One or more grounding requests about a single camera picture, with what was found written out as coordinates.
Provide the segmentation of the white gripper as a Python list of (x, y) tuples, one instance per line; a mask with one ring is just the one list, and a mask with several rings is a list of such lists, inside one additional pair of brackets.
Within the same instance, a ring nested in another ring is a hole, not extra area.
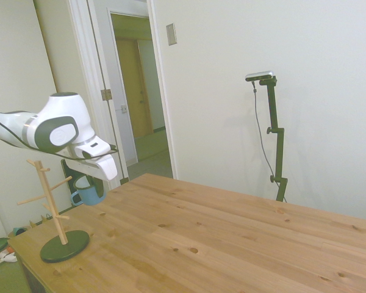
[(110, 154), (96, 159), (66, 159), (66, 164), (69, 168), (86, 174), (87, 182), (89, 185), (94, 185), (99, 198), (102, 198), (105, 194), (103, 180), (110, 181), (118, 174), (115, 161)]

